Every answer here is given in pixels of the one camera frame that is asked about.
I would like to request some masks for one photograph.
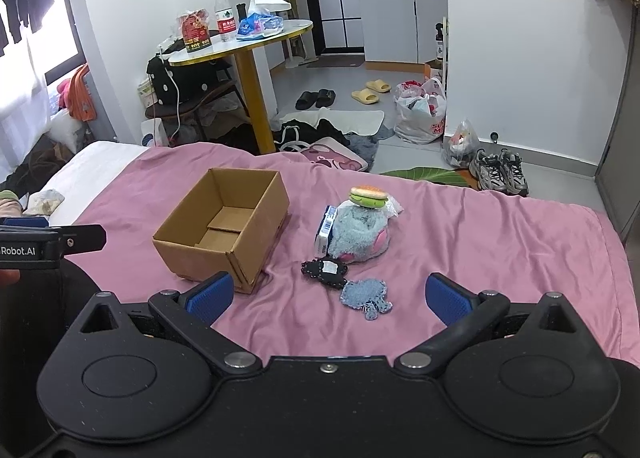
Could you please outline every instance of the gray rug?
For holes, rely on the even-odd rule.
[[[347,135],[345,135],[345,137],[349,141],[349,149],[361,159],[367,161],[367,164],[369,164],[367,173],[371,171],[374,162],[376,162],[376,155],[378,154],[380,141],[384,141],[385,139],[393,136],[393,131],[385,127],[385,125],[382,125],[380,127],[378,133],[376,133],[375,135],[369,135],[368,137],[356,135],[355,133],[348,133]]]
[[[307,68],[355,68],[364,63],[364,56],[320,56],[320,59],[306,65]]]

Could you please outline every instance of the bed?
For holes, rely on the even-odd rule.
[[[341,171],[296,153],[253,157],[206,143],[175,149],[95,143],[47,186],[66,196],[51,221],[104,226],[103,251],[70,259],[122,302],[146,301],[162,289],[186,291],[193,283],[169,272],[151,239],[215,166],[277,169],[289,194],[289,215],[256,291],[236,294],[214,325],[264,362],[273,355],[394,359],[444,328],[424,300],[426,278],[440,272],[474,292],[496,289],[514,302],[562,292],[607,355],[640,364],[624,249],[605,215],[579,205]],[[388,284],[393,310],[374,322],[300,273],[300,264],[312,259],[325,207],[358,184],[385,189],[405,208],[390,223],[389,251],[350,266],[350,279]]]

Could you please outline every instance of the curtain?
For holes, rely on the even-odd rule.
[[[22,41],[0,58],[0,182],[22,164],[49,129],[49,93],[44,74],[31,54],[31,31],[20,28]]]

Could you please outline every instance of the beige slipper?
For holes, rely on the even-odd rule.
[[[359,92],[351,93],[351,97],[356,99],[356,101],[360,101],[362,104],[375,104],[380,101],[380,98],[367,88]]]
[[[367,88],[369,88],[370,90],[375,90],[378,93],[391,92],[391,85],[385,83],[382,79],[378,79],[377,81],[369,81],[367,83]]]

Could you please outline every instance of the metal screw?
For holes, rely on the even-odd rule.
[[[323,364],[320,366],[320,371],[322,373],[335,373],[338,371],[337,364]]]
[[[420,370],[426,368],[431,364],[431,356],[421,352],[405,353],[400,358],[400,364],[405,368],[411,368],[412,370]]]
[[[232,368],[248,368],[256,359],[256,356],[249,352],[234,352],[225,357],[225,364]]]

